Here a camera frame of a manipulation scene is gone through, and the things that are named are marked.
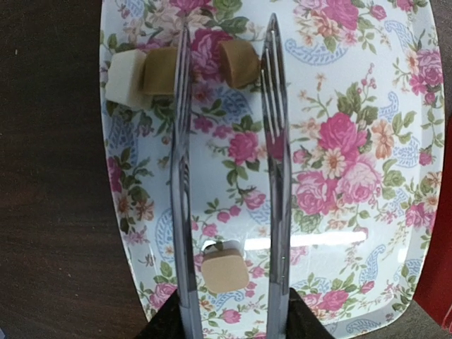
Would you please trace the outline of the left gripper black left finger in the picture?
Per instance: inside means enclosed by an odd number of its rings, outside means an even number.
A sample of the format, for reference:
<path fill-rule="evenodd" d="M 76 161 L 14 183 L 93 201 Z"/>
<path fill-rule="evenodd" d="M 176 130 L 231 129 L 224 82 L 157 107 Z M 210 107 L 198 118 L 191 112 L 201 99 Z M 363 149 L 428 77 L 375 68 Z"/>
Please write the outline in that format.
<path fill-rule="evenodd" d="M 177 291 L 171 294 L 134 339 L 185 339 Z"/>

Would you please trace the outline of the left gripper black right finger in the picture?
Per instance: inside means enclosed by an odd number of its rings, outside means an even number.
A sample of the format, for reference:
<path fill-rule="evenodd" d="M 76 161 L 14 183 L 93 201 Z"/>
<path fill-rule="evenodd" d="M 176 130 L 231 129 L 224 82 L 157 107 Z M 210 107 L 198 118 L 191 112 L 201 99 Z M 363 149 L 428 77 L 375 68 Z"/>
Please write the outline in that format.
<path fill-rule="evenodd" d="M 289 293 L 286 338 L 334 339 L 293 288 Z"/>

